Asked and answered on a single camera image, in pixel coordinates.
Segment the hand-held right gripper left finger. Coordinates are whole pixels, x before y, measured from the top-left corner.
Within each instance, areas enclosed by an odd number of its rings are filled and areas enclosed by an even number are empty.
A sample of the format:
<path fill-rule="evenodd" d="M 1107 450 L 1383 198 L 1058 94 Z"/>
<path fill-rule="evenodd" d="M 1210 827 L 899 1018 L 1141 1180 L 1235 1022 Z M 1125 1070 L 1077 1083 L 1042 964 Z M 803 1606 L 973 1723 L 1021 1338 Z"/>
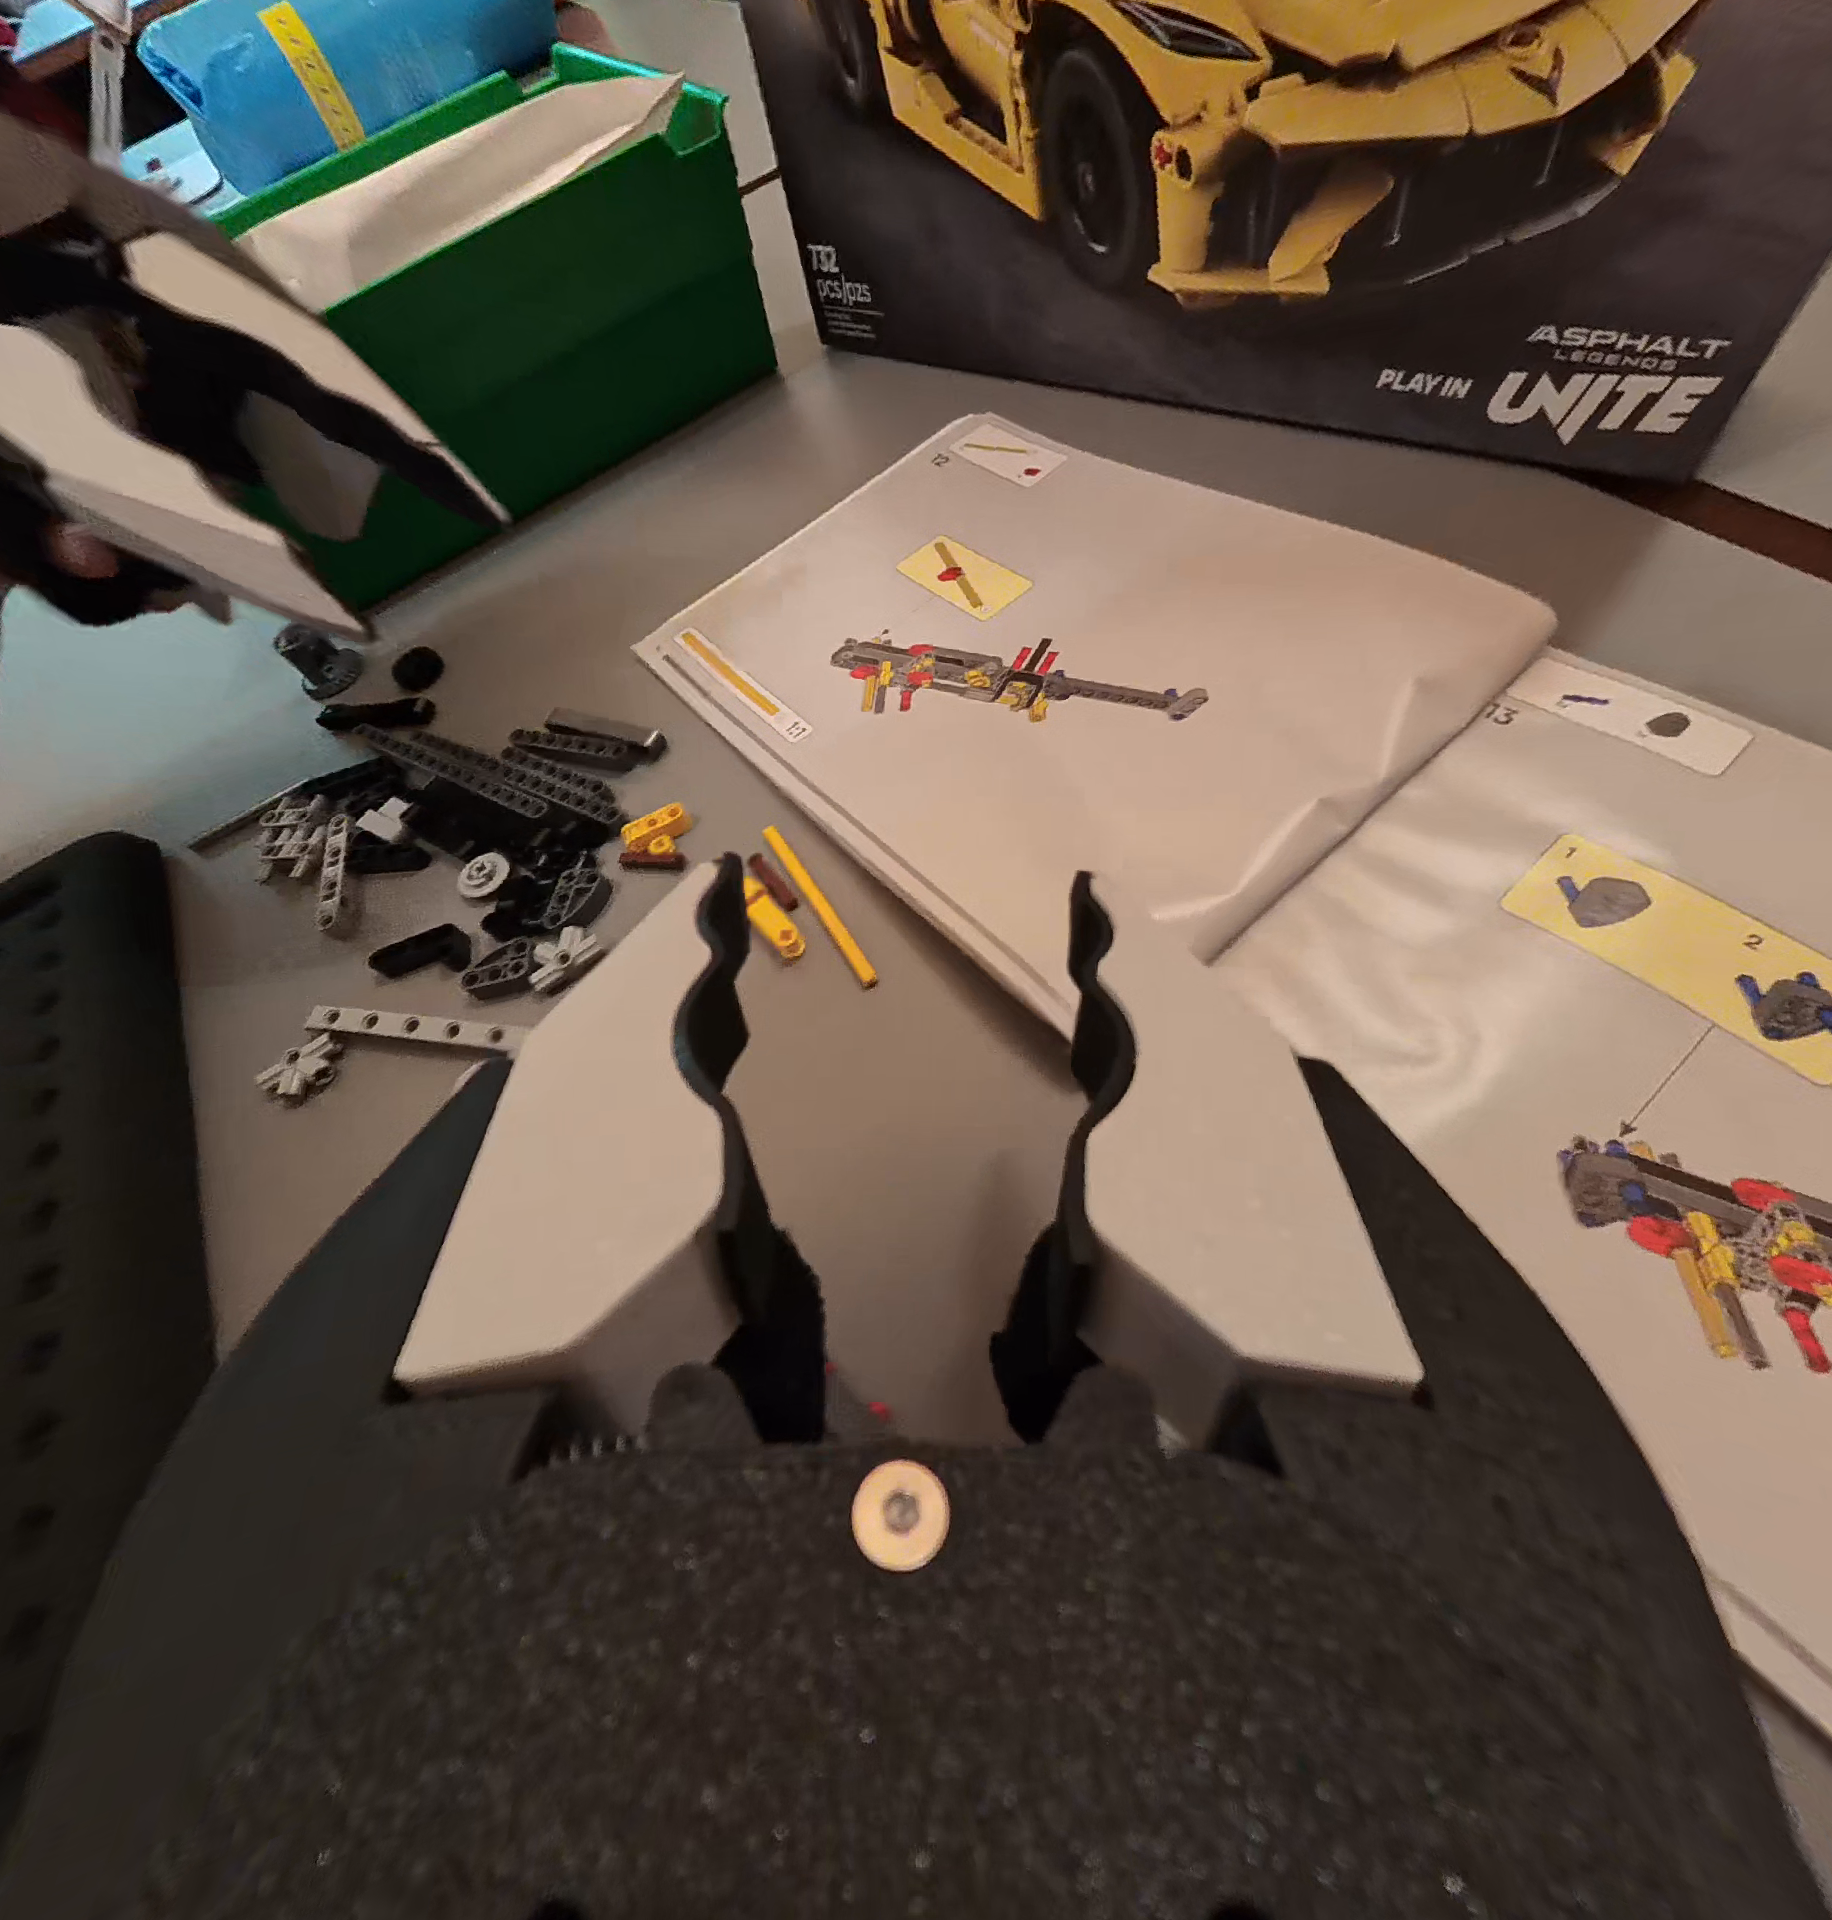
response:
<path fill-rule="evenodd" d="M 409 1396 L 647 1396 L 736 1328 L 738 856 L 695 866 L 519 1051 L 394 1367 Z"/>

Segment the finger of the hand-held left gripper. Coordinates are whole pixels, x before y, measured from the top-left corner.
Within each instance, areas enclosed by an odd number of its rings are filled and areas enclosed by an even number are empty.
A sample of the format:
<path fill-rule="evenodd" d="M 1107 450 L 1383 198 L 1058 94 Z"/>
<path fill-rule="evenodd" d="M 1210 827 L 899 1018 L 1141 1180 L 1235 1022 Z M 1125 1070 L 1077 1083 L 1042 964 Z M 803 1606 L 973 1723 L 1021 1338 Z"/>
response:
<path fill-rule="evenodd" d="M 238 427 L 264 487 L 298 526 L 364 526 L 397 477 L 474 526 L 510 512 L 422 418 L 318 315 L 230 244 L 156 230 L 123 242 L 129 283 L 184 320 L 258 347 Z"/>
<path fill-rule="evenodd" d="M 0 450 L 67 521 L 129 558 L 228 600 L 366 638 L 366 625 L 276 529 L 234 506 L 188 458 L 117 420 L 65 347 L 13 323 L 0 323 Z"/>

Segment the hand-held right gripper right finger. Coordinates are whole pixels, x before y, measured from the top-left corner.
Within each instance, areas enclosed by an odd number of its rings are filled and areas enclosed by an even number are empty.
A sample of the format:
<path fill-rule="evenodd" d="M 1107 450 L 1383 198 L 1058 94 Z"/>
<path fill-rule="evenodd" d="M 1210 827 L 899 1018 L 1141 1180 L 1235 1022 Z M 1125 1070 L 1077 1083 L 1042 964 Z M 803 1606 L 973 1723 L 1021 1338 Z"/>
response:
<path fill-rule="evenodd" d="M 1056 1331 L 1183 1444 L 1250 1386 L 1408 1401 L 1423 1361 L 1293 1046 L 1118 876 L 1073 876 L 1068 974 Z"/>

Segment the lego instruction booklet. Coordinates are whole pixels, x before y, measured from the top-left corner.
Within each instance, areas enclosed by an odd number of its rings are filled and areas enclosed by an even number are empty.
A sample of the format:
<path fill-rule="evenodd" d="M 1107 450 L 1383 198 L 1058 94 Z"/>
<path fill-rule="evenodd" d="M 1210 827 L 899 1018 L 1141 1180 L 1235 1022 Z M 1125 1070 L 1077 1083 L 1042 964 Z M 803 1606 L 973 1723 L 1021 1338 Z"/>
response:
<path fill-rule="evenodd" d="M 1560 1318 L 1832 1736 L 1832 754 L 1517 588 L 952 422 L 637 658 L 1069 1032 L 1114 874 Z"/>

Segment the long yellow lego axle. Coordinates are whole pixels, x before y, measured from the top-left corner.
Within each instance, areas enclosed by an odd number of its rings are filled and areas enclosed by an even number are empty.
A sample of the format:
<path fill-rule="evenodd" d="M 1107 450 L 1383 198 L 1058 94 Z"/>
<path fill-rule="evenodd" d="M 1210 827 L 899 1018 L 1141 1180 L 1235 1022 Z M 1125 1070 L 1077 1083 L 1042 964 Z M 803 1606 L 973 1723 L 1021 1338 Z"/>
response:
<path fill-rule="evenodd" d="M 773 865 L 786 876 L 790 890 L 799 896 L 799 901 L 808 906 L 815 919 L 819 919 L 822 928 L 830 945 L 837 950 L 848 974 L 856 977 L 856 983 L 862 991 L 874 991 L 882 983 L 882 974 L 865 957 L 863 947 L 856 942 L 856 933 L 843 919 L 837 905 L 828 896 L 825 887 L 817 876 L 812 876 L 808 865 L 799 857 L 795 846 L 786 841 L 786 837 L 777 826 L 763 827 L 763 845 L 768 853 L 773 857 Z"/>

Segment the lego set box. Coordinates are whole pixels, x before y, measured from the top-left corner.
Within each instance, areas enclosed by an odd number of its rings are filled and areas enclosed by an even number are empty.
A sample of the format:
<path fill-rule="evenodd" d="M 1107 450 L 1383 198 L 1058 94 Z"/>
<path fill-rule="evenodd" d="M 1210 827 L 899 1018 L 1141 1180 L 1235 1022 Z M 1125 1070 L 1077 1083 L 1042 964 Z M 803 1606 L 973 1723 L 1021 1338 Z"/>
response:
<path fill-rule="evenodd" d="M 831 350 L 1694 479 L 1832 259 L 1832 4 L 742 4 Z"/>

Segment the white paper sheet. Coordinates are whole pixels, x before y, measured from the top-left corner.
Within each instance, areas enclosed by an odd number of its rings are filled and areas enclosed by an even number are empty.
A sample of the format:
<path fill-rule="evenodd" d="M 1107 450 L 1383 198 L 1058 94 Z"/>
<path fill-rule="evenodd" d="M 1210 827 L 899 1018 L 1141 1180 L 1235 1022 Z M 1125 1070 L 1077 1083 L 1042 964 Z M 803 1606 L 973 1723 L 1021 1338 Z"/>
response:
<path fill-rule="evenodd" d="M 316 314 L 468 240 L 669 128 L 682 76 L 562 83 L 251 228 L 240 246 Z"/>

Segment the green storage bin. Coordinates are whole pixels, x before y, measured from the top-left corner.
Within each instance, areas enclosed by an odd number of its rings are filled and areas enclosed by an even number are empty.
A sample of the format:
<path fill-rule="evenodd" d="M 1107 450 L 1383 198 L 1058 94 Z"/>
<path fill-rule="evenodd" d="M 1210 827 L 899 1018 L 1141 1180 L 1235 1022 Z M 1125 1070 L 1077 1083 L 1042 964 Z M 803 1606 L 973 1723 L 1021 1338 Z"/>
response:
<path fill-rule="evenodd" d="M 546 94 L 659 74 L 555 46 L 258 196 L 264 222 Z M 514 523 L 773 374 L 723 96 L 684 83 L 669 128 L 468 240 L 313 311 L 495 494 Z"/>

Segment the blue plastic bag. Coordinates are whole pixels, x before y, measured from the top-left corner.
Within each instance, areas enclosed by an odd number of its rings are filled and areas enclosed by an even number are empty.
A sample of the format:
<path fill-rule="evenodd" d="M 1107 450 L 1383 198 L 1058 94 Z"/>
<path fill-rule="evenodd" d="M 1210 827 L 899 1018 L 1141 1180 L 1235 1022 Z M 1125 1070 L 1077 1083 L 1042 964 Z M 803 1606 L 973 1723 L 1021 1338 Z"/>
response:
<path fill-rule="evenodd" d="M 255 196 L 495 76 L 546 64 L 553 3 L 199 3 L 136 46 L 222 179 Z"/>

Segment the pile of black grey beams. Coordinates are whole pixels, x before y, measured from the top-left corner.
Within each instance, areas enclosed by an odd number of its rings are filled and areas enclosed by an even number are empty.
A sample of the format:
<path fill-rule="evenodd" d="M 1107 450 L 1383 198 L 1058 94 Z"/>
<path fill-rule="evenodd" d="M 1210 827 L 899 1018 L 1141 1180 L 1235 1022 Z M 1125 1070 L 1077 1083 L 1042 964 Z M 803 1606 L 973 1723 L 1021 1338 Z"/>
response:
<path fill-rule="evenodd" d="M 361 931 L 369 882 L 446 860 L 454 883 L 466 861 L 497 852 L 512 861 L 497 899 L 456 895 L 471 923 L 441 919 L 386 942 L 366 957 L 371 977 L 389 986 L 443 974 L 474 1007 L 497 1010 L 555 1001 L 594 974 L 616 878 L 633 874 L 617 868 L 619 830 L 653 810 L 633 813 L 616 781 L 661 765 L 665 734 L 558 708 L 495 753 L 476 751 L 435 728 L 432 693 L 446 668 L 437 651 L 411 648 L 392 660 L 397 697 L 349 702 L 362 674 L 353 645 L 290 625 L 273 648 L 301 676 L 318 727 L 361 756 L 204 832 L 196 846 L 246 839 L 255 878 L 305 890 L 326 940 Z"/>

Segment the black perforated panel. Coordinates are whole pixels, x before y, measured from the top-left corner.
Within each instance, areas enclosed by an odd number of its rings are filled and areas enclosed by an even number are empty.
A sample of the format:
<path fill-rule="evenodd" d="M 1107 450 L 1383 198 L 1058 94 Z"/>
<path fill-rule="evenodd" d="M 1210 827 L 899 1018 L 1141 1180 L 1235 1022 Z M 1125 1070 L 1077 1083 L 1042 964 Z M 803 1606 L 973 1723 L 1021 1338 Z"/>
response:
<path fill-rule="evenodd" d="M 97 833 L 0 883 L 0 1852 L 210 1365 L 168 866 Z"/>

